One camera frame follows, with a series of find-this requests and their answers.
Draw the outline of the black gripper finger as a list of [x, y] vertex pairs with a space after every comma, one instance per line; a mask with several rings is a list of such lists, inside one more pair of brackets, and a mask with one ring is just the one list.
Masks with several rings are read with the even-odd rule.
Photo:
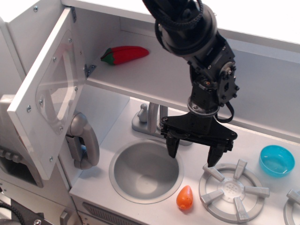
[[171, 132], [166, 135], [166, 146], [170, 157], [175, 158], [179, 147], [180, 140]]
[[208, 153], [208, 159], [207, 159], [208, 167], [214, 167], [217, 164], [217, 162], [220, 160], [222, 155], [223, 155], [223, 150], [221, 148], [211, 146]]

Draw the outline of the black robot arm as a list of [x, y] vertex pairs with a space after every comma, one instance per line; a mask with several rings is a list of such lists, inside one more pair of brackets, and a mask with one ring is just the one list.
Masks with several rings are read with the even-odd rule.
[[237, 134], [220, 119], [218, 111], [227, 107], [239, 90], [235, 83], [234, 53], [217, 29], [212, 10], [200, 0], [146, 0], [144, 5], [155, 18], [155, 33], [161, 46], [189, 65], [192, 84], [189, 112], [161, 119], [161, 134], [168, 153], [176, 157], [180, 141], [209, 146], [207, 164], [213, 167], [231, 151]]

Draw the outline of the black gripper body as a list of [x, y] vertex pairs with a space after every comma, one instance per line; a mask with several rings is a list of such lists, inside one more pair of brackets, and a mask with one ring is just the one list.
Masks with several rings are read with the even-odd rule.
[[223, 152], [231, 151], [237, 134], [222, 126], [213, 117], [201, 117], [193, 113], [181, 116], [167, 116], [161, 119], [161, 135], [166, 138], [171, 132], [179, 140], [221, 148]]

